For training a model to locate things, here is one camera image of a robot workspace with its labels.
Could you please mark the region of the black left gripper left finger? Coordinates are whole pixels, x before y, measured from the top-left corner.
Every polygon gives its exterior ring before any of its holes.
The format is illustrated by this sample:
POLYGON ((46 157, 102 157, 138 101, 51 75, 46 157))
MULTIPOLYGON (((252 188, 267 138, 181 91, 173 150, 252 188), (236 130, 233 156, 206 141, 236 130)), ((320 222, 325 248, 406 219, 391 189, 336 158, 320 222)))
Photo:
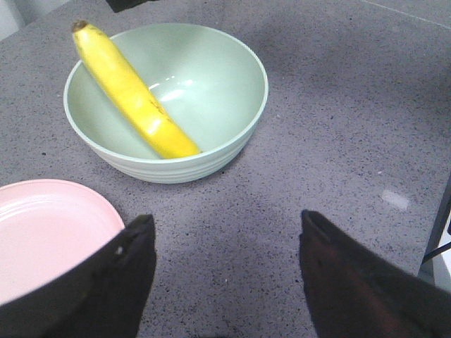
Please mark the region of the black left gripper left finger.
POLYGON ((140 215, 88 259, 1 306, 2 337, 136 337, 156 270, 155 226, 140 215))

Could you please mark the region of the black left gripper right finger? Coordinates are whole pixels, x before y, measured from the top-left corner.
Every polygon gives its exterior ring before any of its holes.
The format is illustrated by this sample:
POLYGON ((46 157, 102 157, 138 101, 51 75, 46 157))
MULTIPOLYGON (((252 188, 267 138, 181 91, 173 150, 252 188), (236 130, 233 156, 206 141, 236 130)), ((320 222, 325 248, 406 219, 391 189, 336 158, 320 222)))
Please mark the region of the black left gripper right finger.
POLYGON ((317 211, 301 212, 299 264, 318 337, 449 337, 450 293, 382 259, 317 211))

